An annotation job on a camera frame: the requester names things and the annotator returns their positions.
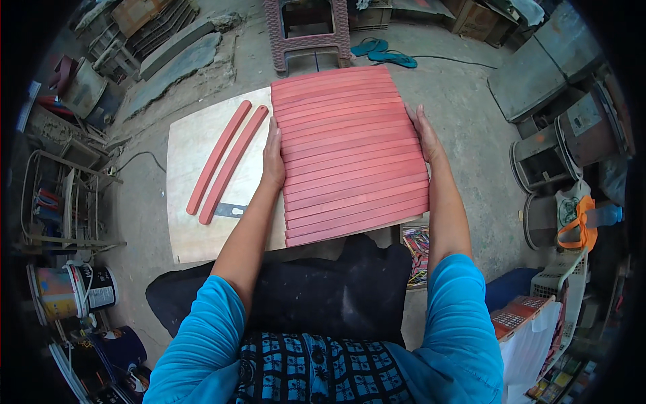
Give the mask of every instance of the blue sleeve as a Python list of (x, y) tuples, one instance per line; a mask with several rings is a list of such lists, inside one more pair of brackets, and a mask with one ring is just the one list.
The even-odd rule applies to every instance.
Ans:
[(182, 321), (151, 374), (145, 403), (225, 402), (238, 381), (238, 345), (245, 311), (233, 288), (209, 276), (198, 290), (191, 313)]
[(430, 275), (422, 346), (412, 353), (389, 346), (417, 401), (501, 401), (503, 359), (484, 288), (482, 273), (462, 254)]

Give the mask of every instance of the person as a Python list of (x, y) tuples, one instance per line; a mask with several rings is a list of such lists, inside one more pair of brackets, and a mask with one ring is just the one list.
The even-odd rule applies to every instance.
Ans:
[(503, 360), (448, 157), (424, 107), (414, 111), (406, 104), (406, 111), (431, 167), (428, 311), (421, 347), (409, 352), (388, 341), (267, 332), (243, 340), (285, 180), (280, 129), (272, 118), (260, 185), (157, 362), (145, 403), (501, 401)]

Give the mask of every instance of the electrical cable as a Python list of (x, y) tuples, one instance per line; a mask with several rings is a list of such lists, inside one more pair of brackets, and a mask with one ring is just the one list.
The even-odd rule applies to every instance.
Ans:
[[(411, 58), (433, 58), (433, 59), (443, 59), (443, 60), (450, 60), (450, 61), (456, 61), (460, 63), (465, 63), (467, 65), (477, 65), (477, 66), (484, 66), (488, 67), (489, 69), (498, 69), (497, 67), (489, 66), (489, 65), (483, 65), (482, 63), (476, 63), (476, 62), (471, 62), (471, 61), (464, 61), (464, 60), (458, 60), (458, 59), (452, 59), (452, 58), (446, 58), (444, 56), (434, 56), (434, 55), (415, 55), (415, 56), (410, 56)], [(386, 63), (385, 61), (380, 61), (377, 63), (374, 63), (373, 66), (377, 65), (382, 65)]]
[(140, 151), (139, 153), (137, 153), (137, 154), (135, 154), (134, 156), (130, 157), (130, 160), (126, 161), (126, 162), (125, 162), (125, 164), (123, 164), (123, 165), (121, 166), (121, 168), (119, 168), (119, 169), (115, 172), (115, 174), (116, 174), (116, 173), (119, 173), (119, 171), (121, 171), (122, 169), (124, 169), (124, 168), (125, 168), (125, 166), (126, 166), (126, 165), (128, 165), (128, 163), (132, 161), (132, 159), (133, 159), (133, 158), (135, 158), (135, 157), (137, 157), (137, 156), (139, 156), (139, 155), (141, 155), (141, 154), (149, 154), (149, 155), (151, 155), (151, 156), (152, 156), (152, 158), (155, 160), (155, 164), (157, 164), (157, 167), (159, 167), (159, 168), (160, 168), (164, 173), (166, 173), (166, 169), (165, 169), (164, 167), (162, 167), (162, 165), (159, 163), (159, 161), (157, 161), (157, 158), (155, 157), (155, 155), (154, 155), (152, 152), (150, 152), (150, 151)]

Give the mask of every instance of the teal flip-flop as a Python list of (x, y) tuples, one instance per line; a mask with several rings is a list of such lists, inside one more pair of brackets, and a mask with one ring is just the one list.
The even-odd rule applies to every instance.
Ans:
[(388, 49), (388, 42), (385, 40), (375, 37), (367, 37), (356, 47), (351, 47), (350, 52), (355, 56), (364, 56), (367, 55), (368, 52), (383, 52), (386, 49)]
[(417, 67), (417, 61), (410, 56), (404, 55), (398, 50), (387, 50), (385, 52), (368, 52), (368, 59), (381, 63), (394, 63), (409, 69)]

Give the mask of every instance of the red wooden slat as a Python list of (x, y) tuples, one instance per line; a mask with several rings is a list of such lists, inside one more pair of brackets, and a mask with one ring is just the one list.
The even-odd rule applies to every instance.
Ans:
[(344, 74), (353, 74), (355, 72), (378, 72), (383, 70), (388, 71), (385, 66), (357, 66), (338, 70), (323, 70), (322, 72), (301, 74), (300, 76), (293, 76), (281, 80), (276, 80), (271, 84), (271, 88), (273, 89), (274, 87), (280, 87), (288, 83), (294, 83), (295, 81), (310, 80), (311, 78), (316, 77), (342, 76)]
[(404, 201), (410, 201), (413, 199), (417, 198), (426, 198), (428, 199), (428, 189), (427, 188), (420, 188), (416, 189), (415, 191), (410, 191), (410, 192), (405, 192), (405, 193), (400, 193), (397, 195), (393, 195), (391, 197), (386, 197), (386, 198), (381, 198), (381, 199), (375, 199), (371, 200), (369, 202), (364, 202), (362, 204), (356, 204), (352, 206), (346, 206), (342, 207), (340, 209), (336, 209), (333, 211), (327, 211), (323, 213), (319, 213), (317, 215), (310, 215), (310, 216), (305, 216), (302, 218), (298, 219), (292, 219), (288, 220), (286, 222), (287, 229), (296, 229), (300, 228), (303, 226), (308, 226), (310, 224), (314, 223), (319, 223), (319, 222), (326, 222), (338, 217), (345, 217), (348, 215), (352, 215), (354, 213), (360, 213), (360, 212), (365, 212), (365, 211), (372, 211), (373, 209), (377, 209), (378, 207), (381, 206), (389, 206), (389, 205), (394, 205), (399, 202), (404, 202)]
[(409, 162), (406, 162), (405, 166), (399, 167), (394, 171), (386, 171), (385, 173), (365, 175), (366, 173), (370, 172), (368, 170), (370, 169), (355, 171), (355, 173), (360, 173), (364, 176), (360, 176), (358, 178), (354, 178), (351, 180), (344, 180), (342, 178), (340, 182), (335, 182), (334, 184), (328, 184), (320, 187), (304, 189), (303, 191), (299, 191), (299, 192), (288, 193), (283, 191), (283, 198), (285, 200), (285, 203), (287, 204), (297, 200), (312, 197), (312, 191), (316, 191), (318, 195), (325, 195), (330, 192), (342, 191), (343, 189), (351, 189), (354, 187), (360, 187), (367, 184), (374, 184), (375, 182), (388, 181), (394, 178), (402, 178), (405, 176), (410, 176), (415, 174), (428, 173), (428, 171), (426, 170), (426, 166), (424, 164), (419, 164), (418, 162), (413, 162), (412, 164)]
[(305, 207), (303, 209), (298, 209), (295, 211), (285, 212), (285, 220), (290, 221), (290, 220), (298, 219), (305, 216), (316, 215), (317, 213), (333, 211), (335, 209), (340, 209), (346, 206), (362, 204), (364, 202), (369, 202), (371, 200), (392, 197), (393, 195), (415, 191), (416, 189), (428, 190), (428, 181), (414, 182), (412, 184), (405, 184), (402, 186), (383, 189), (382, 191), (376, 191), (376, 192), (371, 192), (363, 195), (357, 195), (355, 197), (333, 200), (332, 202), (326, 202), (320, 205), (314, 205), (310, 207)]
[(283, 121), (283, 123), (278, 124), (278, 127), (281, 131), (283, 131), (283, 133), (291, 134), (292, 132), (297, 132), (312, 127), (327, 127), (331, 123), (345, 122), (359, 118), (370, 118), (373, 116), (383, 116), (386, 114), (395, 113), (406, 113), (406, 109), (404, 109), (401, 101), (398, 103), (348, 108), (343, 112), (329, 111), (322, 112), (320, 114), (317, 114), (316, 116), (303, 116), (301, 118), (289, 120), (286, 122)]
[(189, 215), (195, 215), (198, 212), (200, 202), (206, 193), (206, 189), (209, 186), (209, 182), (211, 182), (215, 169), (220, 163), (220, 159), (224, 155), (227, 146), (231, 142), (231, 139), (233, 139), (233, 135), (237, 132), (250, 109), (251, 102), (249, 100), (244, 100), (231, 117), (231, 120), (224, 128), (224, 131), (222, 131), (222, 135), (220, 135), (218, 141), (215, 143), (215, 147), (213, 147), (213, 151), (211, 151), (209, 159), (206, 160), (206, 164), (202, 169), (202, 173), (200, 173), (200, 177), (198, 178), (195, 188), (193, 189), (193, 193), (191, 194), (191, 198), (189, 199), (189, 204), (186, 207), (186, 213)]
[[(366, 84), (353, 84), (349, 85), (347, 87), (343, 87), (343, 91), (346, 92), (346, 95), (352, 95), (352, 94), (367, 94), (365, 90), (380, 90), (381, 92), (393, 92), (397, 91), (397, 87), (393, 83), (372, 83), (370, 85)], [(304, 100), (307, 100), (308, 98), (316, 98), (316, 97), (321, 97), (321, 96), (329, 96), (329, 95), (334, 95), (335, 98), (339, 97), (340, 91), (339, 88), (332, 88), (332, 89), (321, 89), (315, 92), (310, 92), (308, 94), (298, 94), (286, 98), (281, 98), (279, 100), (272, 101), (272, 105), (285, 105), (288, 103), (293, 103), (293, 102), (299, 102), (299, 103), (306, 103)]]
[(377, 151), (377, 150), (385, 150), (385, 149), (390, 149), (392, 147), (419, 145), (419, 140), (416, 138), (407, 136), (405, 138), (396, 138), (392, 140), (393, 136), (396, 136), (396, 135), (389, 134), (387, 136), (384, 136), (385, 139), (388, 139), (385, 142), (379, 142), (376, 139), (377, 137), (381, 137), (381, 136), (374, 136), (373, 138), (368, 138), (368, 141), (363, 139), (364, 140), (363, 144), (358, 147), (352, 147), (352, 146), (348, 147), (348, 145), (346, 145), (345, 147), (341, 147), (337, 150), (328, 151), (327, 153), (324, 153), (324, 154), (316, 154), (314, 156), (299, 158), (298, 160), (285, 161), (285, 158), (283, 157), (283, 161), (285, 161), (285, 170), (291, 170), (296, 167), (302, 167), (304, 165), (325, 162), (328, 160), (334, 160), (336, 158), (341, 158), (341, 157), (358, 156), (362, 153), (368, 153), (368, 152)]
[(218, 176), (215, 178), (211, 192), (209, 192), (209, 196), (206, 198), (206, 202), (204, 202), (204, 207), (202, 208), (199, 216), (200, 223), (211, 223), (215, 208), (218, 205), (220, 198), (222, 198), (222, 194), (224, 193), (224, 190), (226, 189), (227, 184), (229, 183), (229, 180), (233, 175), (233, 171), (235, 171), (236, 166), (240, 162), (244, 151), (247, 149), (247, 146), (251, 142), (253, 135), (256, 134), (258, 128), (265, 120), (265, 117), (268, 113), (269, 109), (267, 109), (265, 105), (259, 106), (256, 112), (254, 112), (251, 116), (249, 122), (247, 122), (247, 125), (244, 127), (244, 129), (242, 129), (240, 137), (236, 141), (236, 144), (233, 145), (231, 152), (229, 152), (227, 160), (225, 160), (222, 169), (218, 173)]
[(286, 239), (285, 245), (287, 247), (293, 247), (310, 242), (331, 239), (333, 237), (343, 236), (346, 234), (354, 233), (355, 231), (362, 231), (365, 229), (373, 228), (375, 226), (394, 222), (396, 220), (401, 220), (410, 216), (420, 215), (425, 211), (428, 211), (428, 202), (424, 205), (409, 207), (398, 212), (391, 212), (387, 215), (374, 217), (368, 220), (363, 220), (361, 222), (346, 224), (345, 226), (339, 226), (329, 230), (318, 231), (316, 233), (310, 233), (304, 236)]
[(378, 165), (377, 167), (361, 169), (357, 171), (352, 171), (350, 173), (341, 173), (337, 175), (327, 176), (324, 178), (318, 178), (316, 180), (301, 182), (299, 184), (288, 185), (286, 187), (283, 187), (283, 194), (284, 195), (291, 194), (291, 193), (305, 191), (307, 189), (330, 186), (333, 184), (341, 183), (343, 181), (357, 180), (359, 178), (364, 178), (364, 177), (367, 178), (368, 176), (376, 175), (380, 173), (389, 173), (391, 171), (401, 171), (412, 164), (417, 164), (419, 167), (419, 162), (403, 161), (399, 163)]
[(384, 157), (384, 158), (378, 158), (375, 160), (368, 160), (366, 162), (357, 162), (357, 163), (350, 163), (350, 164), (344, 164), (344, 165), (338, 165), (336, 167), (324, 169), (324, 170), (318, 170), (313, 173), (307, 173), (303, 175), (295, 175), (295, 176), (289, 176), (285, 179), (285, 186), (290, 186), (293, 184), (299, 184), (301, 182), (307, 182), (307, 181), (312, 181), (316, 180), (318, 178), (323, 178), (325, 176), (331, 176), (331, 175), (336, 175), (336, 174), (342, 174), (342, 173), (349, 173), (352, 171), (356, 171), (359, 169), (365, 169), (369, 167), (375, 167), (377, 165), (386, 165), (386, 164), (392, 164), (392, 163), (397, 163), (397, 162), (405, 162), (405, 161), (410, 161), (415, 158), (420, 158), (422, 156), (421, 151), (414, 151), (411, 153), (404, 153), (404, 154), (398, 154), (396, 156), (389, 156), (389, 157)]
[(285, 237), (292, 239), (294, 237), (316, 233), (318, 231), (330, 230), (347, 224), (368, 220), (373, 217), (379, 217), (379, 216), (387, 215), (392, 212), (405, 210), (411, 206), (423, 206), (424, 204), (428, 206), (428, 195), (424, 195), (422, 197), (418, 197), (411, 200), (405, 200), (404, 202), (399, 202), (396, 204), (377, 207), (375, 209), (371, 209), (369, 211), (363, 211), (360, 213), (355, 213), (353, 215), (346, 215), (346, 216), (339, 215), (338, 217), (331, 220), (327, 220), (325, 222), (318, 222), (318, 223), (310, 224), (308, 226), (302, 226), (299, 228), (290, 229), (285, 231)]
[(401, 178), (394, 178), (392, 180), (375, 182), (373, 184), (366, 184), (350, 189), (343, 189), (342, 191), (335, 191), (326, 194), (319, 194), (316, 189), (310, 189), (311, 197), (297, 200), (294, 202), (285, 203), (285, 212), (291, 212), (298, 209), (304, 209), (306, 207), (325, 204), (327, 202), (332, 202), (334, 200), (340, 200), (350, 197), (355, 197), (357, 195), (365, 195), (371, 192), (383, 191), (385, 189), (402, 186), (406, 184), (411, 184), (414, 182), (427, 181), (427, 173), (419, 173), (415, 175), (409, 175)]
[(402, 145), (397, 147), (392, 147), (390, 149), (381, 149), (368, 151), (367, 153), (357, 153), (353, 156), (344, 156), (340, 158), (335, 158), (333, 160), (327, 160), (319, 163), (312, 163), (308, 165), (303, 165), (301, 167), (294, 167), (287, 170), (287, 176), (297, 176), (307, 173), (313, 173), (314, 171), (320, 171), (332, 167), (338, 167), (340, 165), (349, 164), (349, 163), (358, 163), (366, 162), (367, 160), (379, 159), (384, 157), (396, 156), (398, 154), (411, 153), (414, 151), (422, 151), (419, 146), (419, 143), (411, 145)]
[(344, 111), (340, 110), (347, 110), (353, 107), (367, 107), (369, 105), (389, 104), (393, 102), (399, 102), (401, 104), (402, 102), (401, 98), (399, 98), (398, 96), (390, 98), (372, 97), (366, 99), (358, 99), (359, 97), (361, 96), (350, 97), (347, 100), (345, 98), (341, 98), (339, 100), (334, 100), (328, 105), (321, 105), (321, 103), (319, 103), (314, 108), (308, 107), (307, 109), (301, 111), (286, 110), (284, 112), (281, 112), (280, 116), (276, 117), (276, 120), (278, 123), (281, 123), (295, 118), (302, 118), (303, 116), (316, 115), (322, 112), (339, 111), (339, 114), (341, 114)]
[(356, 80), (365, 80), (365, 79), (389, 79), (390, 78), (390, 73), (388, 72), (354, 72), (351, 74), (344, 74), (343, 76), (321, 76), (317, 77), (312, 80), (307, 80), (305, 82), (294, 82), (294, 83), (288, 83), (280, 87), (272, 86), (271, 87), (271, 94), (281, 94), (282, 92), (297, 89), (306, 85), (318, 85), (319, 83), (325, 83), (328, 81), (335, 81), (337, 83), (352, 83), (353, 81)]
[(354, 98), (359, 100), (361, 99), (364, 100), (371, 100), (371, 99), (381, 99), (381, 98), (390, 98), (390, 97), (396, 97), (399, 96), (399, 93), (397, 92), (396, 87), (390, 87), (389, 89), (382, 89), (382, 88), (364, 88), (364, 89), (353, 89), (353, 90), (346, 90), (343, 89), (341, 92), (333, 92), (331, 94), (325, 94), (321, 96), (316, 96), (316, 97), (305, 97), (299, 100), (287, 102), (287, 103), (282, 103), (282, 104), (274, 104), (274, 114), (279, 114), (283, 111), (290, 111), (293, 112), (293, 110), (299, 110), (303, 111), (303, 109), (308, 109), (312, 107), (317, 107), (317, 106), (323, 106), (323, 105), (330, 105), (328, 104), (329, 102), (340, 102), (340, 101), (349, 101)]
[(382, 114), (379, 116), (371, 116), (369, 118), (342, 120), (341, 122), (330, 123), (322, 127), (311, 127), (308, 129), (302, 129), (297, 132), (291, 132), (291, 131), (283, 132), (281, 128), (281, 132), (282, 132), (282, 139), (284, 141), (288, 141), (293, 139), (302, 139), (305, 136), (309, 136), (311, 134), (329, 133), (330, 131), (333, 131), (335, 129), (354, 127), (355, 131), (363, 131), (365, 130), (365, 128), (362, 127), (363, 125), (370, 125), (372, 123), (379, 123), (379, 122), (396, 122), (396, 121), (406, 121), (406, 120), (408, 120), (408, 115), (406, 115), (405, 112), (396, 112), (396, 113)]
[(338, 103), (337, 105), (328, 105), (327, 107), (313, 108), (309, 111), (297, 112), (282, 116), (280, 120), (276, 119), (280, 127), (290, 127), (304, 122), (313, 122), (325, 118), (337, 116), (348, 117), (350, 114), (358, 112), (378, 111), (384, 109), (397, 109), (401, 107), (400, 98), (386, 98), (385, 100), (371, 101), (353, 101), (347, 103)]
[(318, 154), (319, 151), (314, 151), (312, 149), (338, 145), (339, 143), (366, 138), (373, 138), (377, 141), (378, 137), (389, 134), (405, 134), (406, 137), (417, 137), (417, 133), (415, 133), (413, 124), (409, 119), (392, 122), (377, 122), (364, 125), (360, 130), (357, 130), (357, 128), (354, 127), (347, 127), (303, 136), (299, 139), (282, 141), (280, 142), (280, 153), (283, 156), (283, 159), (287, 158), (287, 160), (284, 161), (291, 161), (295, 160), (295, 157), (291, 156), (291, 154), (295, 154), (296, 156), (300, 156), (301, 153), (303, 153), (304, 156), (313, 155), (305, 154), (305, 151), (308, 151), (308, 153)]

